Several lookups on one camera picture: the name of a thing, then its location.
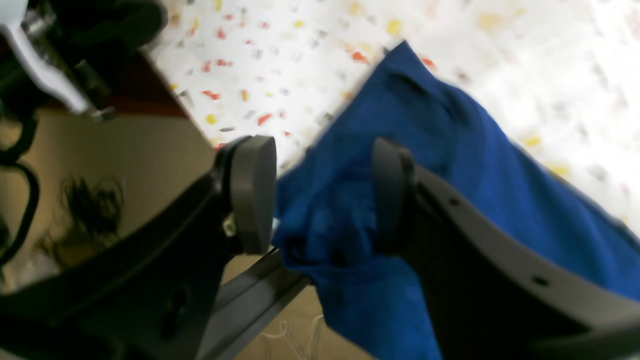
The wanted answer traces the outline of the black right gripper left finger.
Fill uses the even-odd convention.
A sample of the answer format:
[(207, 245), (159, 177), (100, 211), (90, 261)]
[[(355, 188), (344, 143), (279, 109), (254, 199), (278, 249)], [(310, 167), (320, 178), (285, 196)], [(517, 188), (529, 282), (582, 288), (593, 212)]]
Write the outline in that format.
[(231, 360), (258, 311), (221, 286), (238, 255), (269, 252), (275, 140), (240, 137), (155, 218), (107, 250), (1, 297), (1, 349), (28, 360)]

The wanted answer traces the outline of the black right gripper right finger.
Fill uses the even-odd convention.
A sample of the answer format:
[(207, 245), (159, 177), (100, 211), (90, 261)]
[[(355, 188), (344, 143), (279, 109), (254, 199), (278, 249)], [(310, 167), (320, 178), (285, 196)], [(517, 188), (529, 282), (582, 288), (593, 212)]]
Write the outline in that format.
[(512, 239), (404, 146), (371, 153), (382, 250), (416, 272), (444, 360), (630, 360), (639, 303)]

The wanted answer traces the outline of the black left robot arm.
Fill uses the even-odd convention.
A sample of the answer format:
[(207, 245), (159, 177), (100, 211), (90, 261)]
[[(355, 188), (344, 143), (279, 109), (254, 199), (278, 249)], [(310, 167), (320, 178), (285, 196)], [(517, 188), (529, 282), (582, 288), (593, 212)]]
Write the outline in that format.
[(114, 118), (115, 75), (169, 22), (158, 0), (3, 0), (0, 5), (1, 117), (20, 126), (1, 149), (1, 166), (20, 171), (29, 198), (13, 239), (1, 230), (1, 264), (23, 246), (38, 206), (38, 179), (19, 160), (38, 126), (36, 111), (58, 101), (76, 116)]

